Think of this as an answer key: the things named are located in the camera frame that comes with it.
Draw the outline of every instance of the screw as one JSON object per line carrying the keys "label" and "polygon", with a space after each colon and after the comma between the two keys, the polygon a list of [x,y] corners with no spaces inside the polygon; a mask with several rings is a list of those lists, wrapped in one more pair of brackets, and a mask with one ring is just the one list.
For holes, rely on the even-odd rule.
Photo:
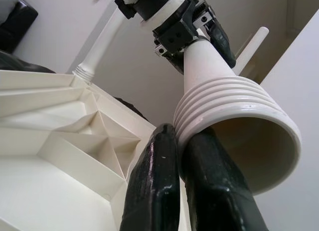
{"label": "screw", "polygon": [[201,21],[202,21],[202,22],[207,22],[207,17],[203,16],[203,17],[201,18]]}

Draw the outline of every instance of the white ceiling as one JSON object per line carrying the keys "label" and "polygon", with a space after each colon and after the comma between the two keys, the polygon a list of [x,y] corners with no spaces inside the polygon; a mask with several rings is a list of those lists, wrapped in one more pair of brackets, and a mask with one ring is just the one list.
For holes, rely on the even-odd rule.
{"label": "white ceiling", "polygon": [[[264,76],[278,60],[286,37],[287,0],[207,0],[227,32],[236,53],[260,26],[270,34],[256,54]],[[158,125],[172,122],[183,95],[183,76],[165,59],[154,54],[153,36],[140,29],[141,18],[126,21],[97,71],[94,83],[133,103]]]}

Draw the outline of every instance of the white plastic funnel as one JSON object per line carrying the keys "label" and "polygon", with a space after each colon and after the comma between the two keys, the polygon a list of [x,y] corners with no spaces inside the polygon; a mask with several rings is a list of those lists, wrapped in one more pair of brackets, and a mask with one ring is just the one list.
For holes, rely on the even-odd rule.
{"label": "white plastic funnel", "polygon": [[301,148],[298,127],[261,86],[236,76],[205,39],[185,50],[184,91],[174,115],[181,155],[193,135],[212,127],[253,193],[293,171]]}

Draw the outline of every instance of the black cushion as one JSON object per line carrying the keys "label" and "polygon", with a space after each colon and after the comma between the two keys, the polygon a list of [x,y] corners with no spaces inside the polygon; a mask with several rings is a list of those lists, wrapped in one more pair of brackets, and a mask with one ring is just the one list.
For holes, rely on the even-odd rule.
{"label": "black cushion", "polygon": [[141,116],[142,118],[144,118],[145,120],[148,121],[147,118],[145,118],[145,116],[137,109],[135,108],[134,105],[132,105],[129,102],[126,102],[125,100],[118,98],[118,97],[114,97],[115,99],[117,99],[118,101],[120,101],[123,105],[125,105],[126,107],[128,107],[130,110],[134,111],[135,113],[137,113],[139,116]]}
{"label": "black cushion", "polygon": [[18,71],[55,73],[54,71],[46,67],[27,63],[23,60],[20,60],[16,56],[11,55],[2,50],[0,50],[0,70],[18,70]]}
{"label": "black cushion", "polygon": [[[8,19],[0,25],[0,49],[12,53],[37,16],[34,8],[24,0],[18,0]],[[10,33],[10,40],[6,35],[2,36],[5,32]]]}

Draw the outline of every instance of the white plastic rod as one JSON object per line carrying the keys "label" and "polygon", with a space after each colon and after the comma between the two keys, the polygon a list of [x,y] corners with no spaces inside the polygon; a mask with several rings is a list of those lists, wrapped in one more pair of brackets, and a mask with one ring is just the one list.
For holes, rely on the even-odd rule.
{"label": "white plastic rod", "polygon": [[254,35],[254,37],[250,40],[248,45],[245,47],[243,52],[239,55],[236,61],[236,66],[233,68],[233,71],[236,75],[240,75],[245,66],[248,64],[250,59],[253,57],[257,49],[260,47],[261,43],[267,37],[269,33],[268,28],[261,27]]}
{"label": "white plastic rod", "polygon": [[97,66],[114,39],[116,33],[119,31],[124,20],[125,16],[118,8],[116,8],[84,61],[76,67],[73,74],[79,76],[88,83],[91,82]]}
{"label": "white plastic rod", "polygon": [[185,49],[185,93],[208,80],[225,76],[235,74],[208,40],[198,40]]}

